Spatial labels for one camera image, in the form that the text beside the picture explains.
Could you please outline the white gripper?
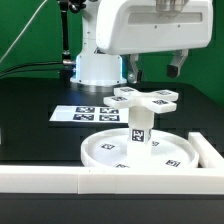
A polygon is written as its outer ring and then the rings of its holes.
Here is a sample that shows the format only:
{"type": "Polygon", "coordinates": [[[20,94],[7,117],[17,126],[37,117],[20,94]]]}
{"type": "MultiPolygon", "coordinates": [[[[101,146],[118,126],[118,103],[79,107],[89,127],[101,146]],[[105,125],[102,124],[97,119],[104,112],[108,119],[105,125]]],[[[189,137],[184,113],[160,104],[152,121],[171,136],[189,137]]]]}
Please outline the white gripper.
{"type": "Polygon", "coordinates": [[[176,78],[188,49],[203,48],[211,40],[212,0],[102,0],[99,4],[96,44],[111,55],[128,56],[128,81],[139,83],[137,53],[173,51],[167,76],[176,78]]]}

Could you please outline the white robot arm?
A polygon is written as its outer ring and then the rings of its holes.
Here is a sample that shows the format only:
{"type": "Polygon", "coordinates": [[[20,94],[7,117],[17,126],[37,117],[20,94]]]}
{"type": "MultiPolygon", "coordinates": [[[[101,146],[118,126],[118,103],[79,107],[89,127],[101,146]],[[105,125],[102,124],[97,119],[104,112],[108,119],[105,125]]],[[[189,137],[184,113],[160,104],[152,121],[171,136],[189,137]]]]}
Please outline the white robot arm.
{"type": "Polygon", "coordinates": [[[135,83],[141,53],[172,51],[167,75],[177,77],[188,51],[211,40],[213,0],[86,0],[76,83],[135,83]]]}

